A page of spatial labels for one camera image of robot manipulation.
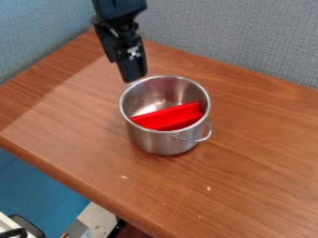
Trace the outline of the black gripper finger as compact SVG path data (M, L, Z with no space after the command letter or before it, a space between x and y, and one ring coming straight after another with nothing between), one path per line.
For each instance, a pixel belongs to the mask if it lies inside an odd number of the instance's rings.
M137 22L127 29L115 30L115 63L126 83L141 79L149 72L146 49Z
M118 62L118 34L114 29L97 24L95 30L110 62Z

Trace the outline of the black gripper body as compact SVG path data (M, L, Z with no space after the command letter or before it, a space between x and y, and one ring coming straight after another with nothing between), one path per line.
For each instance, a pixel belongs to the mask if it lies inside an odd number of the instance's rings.
M147 0L93 0L93 4L97 15L91 22L115 27L133 27L137 16L149 8Z

